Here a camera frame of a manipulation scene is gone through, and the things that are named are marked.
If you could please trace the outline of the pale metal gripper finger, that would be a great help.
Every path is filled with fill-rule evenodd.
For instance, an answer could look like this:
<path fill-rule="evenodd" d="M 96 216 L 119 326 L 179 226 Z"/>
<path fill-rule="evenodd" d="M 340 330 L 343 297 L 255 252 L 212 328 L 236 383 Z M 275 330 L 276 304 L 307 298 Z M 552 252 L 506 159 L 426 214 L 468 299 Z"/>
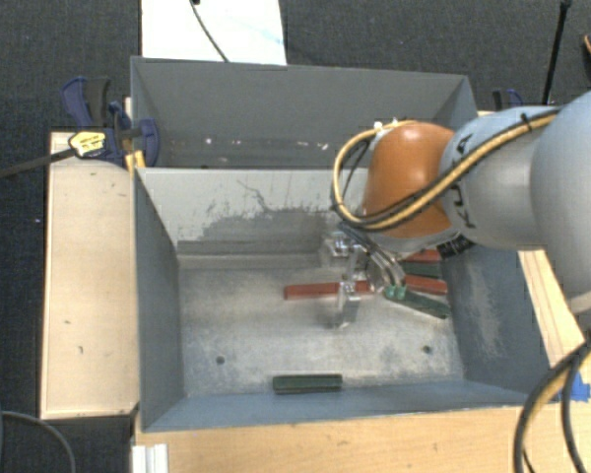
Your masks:
<path fill-rule="evenodd" d="M 346 285 L 345 287 L 345 323 L 353 324 L 356 322 L 359 308 L 361 304 L 361 296 L 357 292 L 354 285 Z"/>
<path fill-rule="evenodd" d="M 345 308 L 349 297 L 348 287 L 344 281 L 337 285 L 333 325 L 335 328 L 341 328 L 345 323 Z"/>

